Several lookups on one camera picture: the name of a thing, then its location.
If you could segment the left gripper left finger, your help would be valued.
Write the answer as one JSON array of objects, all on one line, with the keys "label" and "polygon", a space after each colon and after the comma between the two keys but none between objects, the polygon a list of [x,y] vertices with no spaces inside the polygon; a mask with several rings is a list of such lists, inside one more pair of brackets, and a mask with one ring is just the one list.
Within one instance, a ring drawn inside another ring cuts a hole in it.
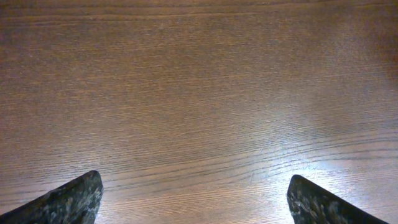
[{"label": "left gripper left finger", "polygon": [[94,224],[103,196],[100,173],[91,170],[1,215],[2,224]]}]

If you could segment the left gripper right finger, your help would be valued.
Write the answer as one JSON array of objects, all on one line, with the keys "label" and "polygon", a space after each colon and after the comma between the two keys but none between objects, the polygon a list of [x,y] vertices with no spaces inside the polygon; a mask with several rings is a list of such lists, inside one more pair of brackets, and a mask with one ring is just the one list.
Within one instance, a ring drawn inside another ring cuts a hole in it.
[{"label": "left gripper right finger", "polygon": [[387,224],[301,175],[293,175],[287,202],[295,224]]}]

